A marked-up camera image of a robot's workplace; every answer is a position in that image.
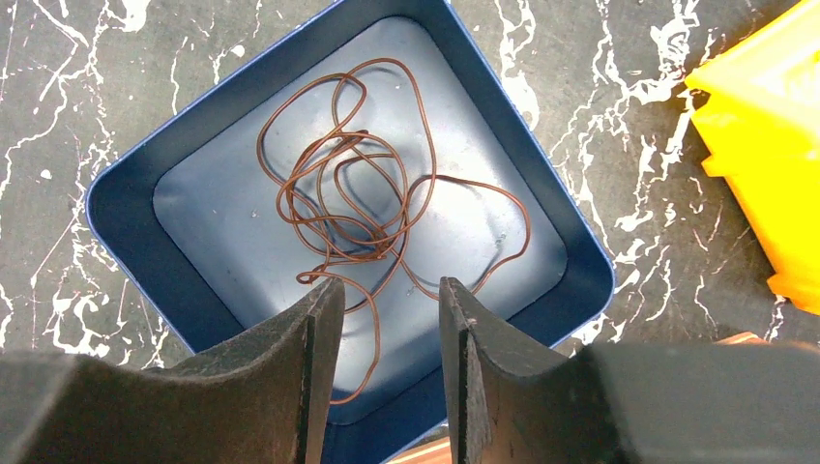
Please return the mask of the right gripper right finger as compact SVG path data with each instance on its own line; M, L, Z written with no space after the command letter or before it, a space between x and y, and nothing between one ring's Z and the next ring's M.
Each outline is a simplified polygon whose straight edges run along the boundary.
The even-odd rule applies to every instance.
M567 358L440 283L456 463L815 463L819 351L598 343Z

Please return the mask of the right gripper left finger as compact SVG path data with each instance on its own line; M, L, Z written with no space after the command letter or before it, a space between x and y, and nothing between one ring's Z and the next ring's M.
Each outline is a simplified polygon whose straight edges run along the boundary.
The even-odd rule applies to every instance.
M1 358L5 463L317 463L343 322L336 278L170 368Z

